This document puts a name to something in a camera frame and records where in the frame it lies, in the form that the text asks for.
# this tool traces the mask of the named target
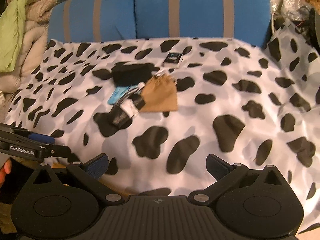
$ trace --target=metal screw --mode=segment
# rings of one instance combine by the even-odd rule
[[[207,196],[207,195],[198,194],[198,195],[195,195],[195,196],[193,197],[193,199],[194,199],[195,201],[198,201],[198,202],[206,202],[206,201],[208,201],[210,198],[209,198],[209,196]]]
[[[106,200],[108,200],[110,202],[117,202],[121,199],[122,199],[122,197],[119,194],[109,194],[106,196]]]

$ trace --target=blue card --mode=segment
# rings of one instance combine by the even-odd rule
[[[108,104],[114,105],[126,92],[136,87],[137,85],[130,87],[116,87],[116,90],[113,92],[112,96],[108,100]]]

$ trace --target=finger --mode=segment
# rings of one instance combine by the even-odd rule
[[[4,168],[2,168],[0,170],[0,187],[2,187],[2,185],[4,183],[4,179],[5,179],[5,171],[4,171]]]
[[[10,174],[11,172],[12,163],[11,160],[7,160],[7,162],[4,164],[4,171],[6,174]]]

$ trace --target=brown paper bag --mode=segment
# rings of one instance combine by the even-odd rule
[[[146,105],[140,112],[169,112],[178,110],[177,88],[170,75],[152,77],[141,92]]]

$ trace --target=white label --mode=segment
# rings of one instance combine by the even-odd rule
[[[131,99],[125,100],[120,105],[120,108],[129,116],[130,119],[139,113],[138,109]]]

